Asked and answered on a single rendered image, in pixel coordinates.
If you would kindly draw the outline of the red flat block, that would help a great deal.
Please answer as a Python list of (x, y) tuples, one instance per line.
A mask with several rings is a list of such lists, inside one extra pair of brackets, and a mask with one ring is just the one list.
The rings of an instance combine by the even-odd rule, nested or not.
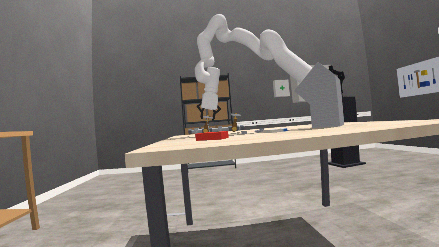
[(228, 131), (195, 134), (196, 141), (224, 140), (229, 138)]

